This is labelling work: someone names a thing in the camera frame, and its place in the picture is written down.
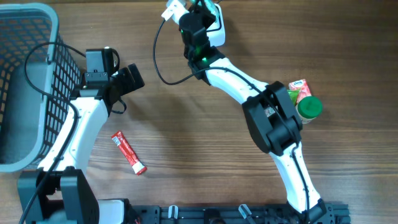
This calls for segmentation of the red snack bar wrapper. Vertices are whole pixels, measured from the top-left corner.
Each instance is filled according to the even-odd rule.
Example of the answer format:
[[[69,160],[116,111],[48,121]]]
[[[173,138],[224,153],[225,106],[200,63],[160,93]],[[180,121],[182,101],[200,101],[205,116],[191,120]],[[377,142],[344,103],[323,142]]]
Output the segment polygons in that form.
[[[139,160],[137,154],[130,146],[121,131],[114,133],[111,139],[117,145],[119,150],[123,153],[124,157],[127,159],[128,163],[130,164],[136,175],[141,175],[147,170],[147,167]]]

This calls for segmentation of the green gummy candy bag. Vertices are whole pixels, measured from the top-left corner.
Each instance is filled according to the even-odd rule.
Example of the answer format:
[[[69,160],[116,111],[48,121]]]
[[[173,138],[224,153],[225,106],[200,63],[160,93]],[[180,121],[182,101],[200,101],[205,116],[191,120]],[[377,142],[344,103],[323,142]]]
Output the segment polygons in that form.
[[[295,106],[297,104],[297,100],[299,98],[300,89],[298,89],[298,90],[287,90],[287,93],[289,94],[290,100],[292,101],[293,105]]]

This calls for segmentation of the small red white packet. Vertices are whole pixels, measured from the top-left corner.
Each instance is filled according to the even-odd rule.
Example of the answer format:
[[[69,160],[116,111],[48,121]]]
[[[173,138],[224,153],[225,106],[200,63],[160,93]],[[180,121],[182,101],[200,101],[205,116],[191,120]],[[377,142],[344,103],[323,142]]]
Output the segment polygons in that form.
[[[306,79],[297,80],[289,83],[288,85],[290,90],[298,90],[300,89],[300,94],[298,96],[297,104],[304,99],[305,97],[312,96],[309,85]]]

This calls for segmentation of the green lid spice jar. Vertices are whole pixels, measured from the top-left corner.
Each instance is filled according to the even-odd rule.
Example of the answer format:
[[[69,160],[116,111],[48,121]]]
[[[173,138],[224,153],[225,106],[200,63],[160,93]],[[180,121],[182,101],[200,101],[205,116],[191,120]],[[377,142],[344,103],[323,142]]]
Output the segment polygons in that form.
[[[317,97],[307,96],[296,105],[296,110],[302,123],[308,124],[321,115],[323,104]]]

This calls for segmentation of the mint green wipes pouch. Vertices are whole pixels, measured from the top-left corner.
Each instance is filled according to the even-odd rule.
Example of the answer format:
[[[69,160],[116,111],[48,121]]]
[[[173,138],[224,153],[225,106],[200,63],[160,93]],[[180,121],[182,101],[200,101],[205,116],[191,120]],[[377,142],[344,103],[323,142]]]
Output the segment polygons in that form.
[[[195,7],[206,9],[214,16],[219,16],[219,10],[212,0],[190,0]]]

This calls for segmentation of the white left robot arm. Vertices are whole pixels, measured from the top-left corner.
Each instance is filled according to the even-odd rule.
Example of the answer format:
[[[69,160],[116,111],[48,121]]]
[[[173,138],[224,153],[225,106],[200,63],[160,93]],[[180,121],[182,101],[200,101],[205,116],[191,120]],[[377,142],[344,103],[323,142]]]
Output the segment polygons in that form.
[[[20,223],[123,223],[127,200],[98,200],[86,169],[96,137],[122,96],[144,86],[135,64],[120,68],[116,50],[89,49],[86,72],[67,98],[68,114],[50,152],[34,171],[24,171],[17,189]]]

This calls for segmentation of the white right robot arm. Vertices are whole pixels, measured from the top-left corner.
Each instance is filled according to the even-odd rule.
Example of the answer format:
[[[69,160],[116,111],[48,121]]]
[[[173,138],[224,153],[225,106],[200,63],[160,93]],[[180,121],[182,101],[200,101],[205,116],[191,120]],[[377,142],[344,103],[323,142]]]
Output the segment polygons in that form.
[[[315,223],[326,214],[326,206],[303,159],[302,120],[281,82],[266,84],[252,79],[210,44],[206,30],[215,21],[204,1],[195,1],[179,19],[188,66],[194,77],[223,90],[241,104],[252,140],[273,158],[297,219]]]

